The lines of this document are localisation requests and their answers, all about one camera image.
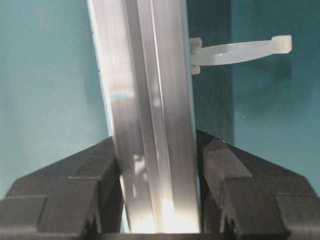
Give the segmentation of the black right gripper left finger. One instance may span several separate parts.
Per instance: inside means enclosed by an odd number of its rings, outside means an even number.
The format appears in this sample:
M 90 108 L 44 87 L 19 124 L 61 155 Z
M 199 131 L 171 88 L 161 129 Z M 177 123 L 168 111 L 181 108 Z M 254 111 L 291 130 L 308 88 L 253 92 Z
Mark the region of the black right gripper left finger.
M 118 233 L 123 197 L 113 140 L 14 181 L 0 201 L 3 240 L 91 240 Z

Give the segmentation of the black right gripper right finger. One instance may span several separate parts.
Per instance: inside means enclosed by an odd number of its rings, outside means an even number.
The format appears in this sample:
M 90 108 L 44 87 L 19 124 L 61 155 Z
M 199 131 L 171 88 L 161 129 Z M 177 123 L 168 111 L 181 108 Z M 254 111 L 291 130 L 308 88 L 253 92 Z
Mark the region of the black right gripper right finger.
M 308 179 L 198 130 L 202 230 L 218 240 L 317 240 Z

